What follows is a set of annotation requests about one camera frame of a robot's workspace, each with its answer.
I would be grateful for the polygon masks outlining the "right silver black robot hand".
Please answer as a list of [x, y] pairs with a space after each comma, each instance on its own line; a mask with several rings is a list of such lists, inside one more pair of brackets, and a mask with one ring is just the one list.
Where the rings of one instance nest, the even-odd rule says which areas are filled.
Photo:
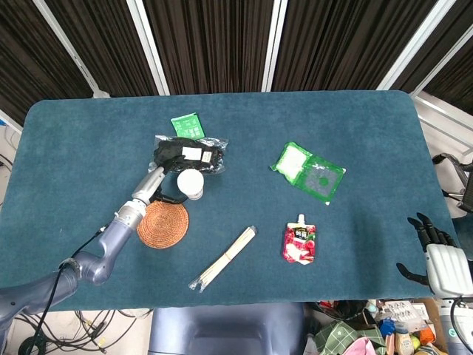
[[400, 274], [415, 283], [425, 285], [441, 299], [473, 298], [473, 261], [455, 240], [433, 225], [424, 214], [409, 217], [414, 227], [426, 262], [426, 274], [414, 274], [402, 263], [396, 267]]

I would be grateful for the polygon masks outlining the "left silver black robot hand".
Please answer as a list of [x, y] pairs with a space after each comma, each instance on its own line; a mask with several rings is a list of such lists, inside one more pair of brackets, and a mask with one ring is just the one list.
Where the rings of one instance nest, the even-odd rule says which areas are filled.
[[137, 188], [132, 192], [132, 198], [145, 203], [147, 206], [153, 202], [163, 202], [170, 204], [184, 203], [188, 198], [174, 198], [162, 193], [161, 183], [166, 177], [168, 171], [162, 166], [149, 172], [141, 180]]

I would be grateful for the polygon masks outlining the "white paper cup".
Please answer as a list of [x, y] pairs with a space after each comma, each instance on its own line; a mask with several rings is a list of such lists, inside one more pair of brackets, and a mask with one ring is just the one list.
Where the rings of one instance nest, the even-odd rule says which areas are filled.
[[204, 191], [203, 174], [196, 169], [186, 169], [178, 175], [177, 186], [189, 200], [199, 200]]

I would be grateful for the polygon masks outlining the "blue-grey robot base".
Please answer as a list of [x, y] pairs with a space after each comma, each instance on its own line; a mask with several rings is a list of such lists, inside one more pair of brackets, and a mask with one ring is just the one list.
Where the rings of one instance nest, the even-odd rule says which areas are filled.
[[298, 355], [300, 302], [156, 308], [147, 355]]

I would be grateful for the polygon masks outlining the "round woven brown coaster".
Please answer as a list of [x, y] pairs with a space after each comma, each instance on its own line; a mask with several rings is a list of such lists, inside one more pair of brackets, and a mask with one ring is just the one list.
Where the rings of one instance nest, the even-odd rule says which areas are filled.
[[153, 202], [137, 227], [141, 242], [153, 249], [167, 249], [180, 242], [189, 227], [189, 216], [183, 204]]

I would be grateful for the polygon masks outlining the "black item in clear bag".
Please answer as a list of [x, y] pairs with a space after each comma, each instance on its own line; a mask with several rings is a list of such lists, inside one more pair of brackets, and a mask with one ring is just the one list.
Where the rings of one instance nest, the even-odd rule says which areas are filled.
[[203, 174], [219, 174], [225, 169], [223, 157], [228, 140], [220, 138], [190, 139], [156, 135], [148, 171], [163, 167], [165, 173], [195, 169]]

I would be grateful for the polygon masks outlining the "small green sachet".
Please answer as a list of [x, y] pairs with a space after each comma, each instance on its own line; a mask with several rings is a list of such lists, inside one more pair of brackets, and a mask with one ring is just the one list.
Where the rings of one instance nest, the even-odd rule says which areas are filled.
[[205, 137], [205, 133], [196, 112], [171, 119], [177, 137], [193, 140]]

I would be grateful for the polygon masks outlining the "black chair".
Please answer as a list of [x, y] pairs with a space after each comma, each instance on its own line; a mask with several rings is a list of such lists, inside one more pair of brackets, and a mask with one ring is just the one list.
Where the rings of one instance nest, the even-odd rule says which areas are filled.
[[456, 202], [456, 207], [467, 214], [473, 214], [473, 159], [469, 163], [461, 163], [454, 155], [440, 153], [432, 158], [435, 166], [447, 161], [457, 181], [456, 190], [441, 188], [444, 197]]

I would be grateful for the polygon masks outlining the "cardboard box of clutter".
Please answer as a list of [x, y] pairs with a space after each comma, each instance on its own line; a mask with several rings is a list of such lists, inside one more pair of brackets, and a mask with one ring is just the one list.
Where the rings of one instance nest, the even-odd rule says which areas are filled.
[[408, 300], [307, 302], [304, 355], [448, 355], [423, 304]]

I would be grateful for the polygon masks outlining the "wooden chopsticks in clear wrap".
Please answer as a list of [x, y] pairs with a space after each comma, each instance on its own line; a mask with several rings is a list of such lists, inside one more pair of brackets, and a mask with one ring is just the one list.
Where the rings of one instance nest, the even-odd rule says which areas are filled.
[[257, 234], [257, 228], [255, 226], [247, 227], [240, 236], [233, 242], [232, 245], [204, 272], [199, 275], [196, 279], [192, 280], [188, 287], [195, 291], [197, 288], [200, 293], [208, 287], [210, 283], [222, 272], [224, 268], [254, 239]]

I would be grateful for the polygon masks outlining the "teal table cloth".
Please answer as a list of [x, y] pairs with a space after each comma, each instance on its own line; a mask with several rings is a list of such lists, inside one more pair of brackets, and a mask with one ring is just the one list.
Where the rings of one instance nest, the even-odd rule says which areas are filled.
[[[132, 235], [101, 286], [81, 283], [61, 310], [428, 297], [407, 221], [418, 212], [454, 233], [411, 98], [400, 91], [269, 92], [43, 100], [27, 113], [0, 209], [0, 288], [57, 269], [130, 198], [156, 135], [196, 112], [228, 140], [225, 169], [186, 203], [189, 227], [157, 250]], [[329, 206], [270, 169], [295, 142], [347, 171]], [[282, 255], [299, 214], [313, 224], [311, 264]], [[188, 284], [249, 227], [257, 234], [203, 291]]]

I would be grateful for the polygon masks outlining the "red drink pouch with spout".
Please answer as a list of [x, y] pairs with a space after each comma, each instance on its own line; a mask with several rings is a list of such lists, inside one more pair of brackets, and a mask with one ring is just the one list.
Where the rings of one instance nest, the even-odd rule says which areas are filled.
[[288, 223], [285, 230], [282, 255], [289, 263], [311, 264], [316, 256], [316, 232], [313, 224], [305, 222], [299, 214], [295, 223]]

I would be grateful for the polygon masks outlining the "black pleated curtain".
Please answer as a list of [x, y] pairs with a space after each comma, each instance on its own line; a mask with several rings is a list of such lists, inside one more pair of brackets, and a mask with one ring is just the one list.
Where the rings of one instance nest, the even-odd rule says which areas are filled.
[[[43, 1], [85, 64], [36, 6]], [[137, 0], [172, 95], [376, 89], [439, 0], [287, 0], [272, 78], [276, 0]], [[23, 124], [44, 99], [156, 95], [126, 0], [0, 0], [0, 110]]]

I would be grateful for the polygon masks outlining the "large green white packet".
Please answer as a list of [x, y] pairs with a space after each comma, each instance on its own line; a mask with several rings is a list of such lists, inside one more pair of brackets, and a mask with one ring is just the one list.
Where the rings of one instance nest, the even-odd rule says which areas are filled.
[[329, 206], [346, 169], [307, 151], [291, 141], [284, 145], [277, 162], [270, 166], [286, 181]]

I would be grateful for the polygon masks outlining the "white partition post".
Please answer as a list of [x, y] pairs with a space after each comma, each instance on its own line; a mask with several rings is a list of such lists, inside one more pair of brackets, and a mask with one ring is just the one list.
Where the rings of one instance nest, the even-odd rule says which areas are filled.
[[389, 90], [398, 80], [402, 72], [406, 69], [411, 60], [425, 44], [439, 23], [451, 10], [456, 0], [437, 0], [426, 18], [421, 22], [411, 39], [407, 42], [401, 54], [394, 64], [387, 71], [376, 90]]
[[273, 86], [287, 5], [288, 0], [273, 0], [261, 92], [270, 92]]
[[33, 0], [33, 4], [36, 6], [39, 13], [49, 25], [50, 29], [54, 32], [57, 39], [60, 41], [66, 52], [69, 54], [70, 58], [73, 60], [75, 66], [78, 68], [79, 72], [84, 77], [85, 81], [87, 82], [89, 88], [92, 91], [92, 97], [110, 98], [110, 94], [108, 92], [105, 92], [100, 89], [97, 81], [93, 78], [91, 72], [85, 65], [82, 58], [79, 56], [77, 50], [74, 48], [72, 42], [67, 37], [67, 34], [64, 32], [63, 28], [59, 24], [58, 20], [52, 13], [45, 0]]
[[143, 0], [126, 0], [152, 79], [159, 95], [170, 95], [163, 65]]
[[434, 79], [434, 77], [453, 59], [453, 57], [467, 44], [473, 37], [473, 24], [462, 34], [449, 51], [436, 63], [427, 76], [409, 94], [411, 98], [416, 98], [421, 91]]

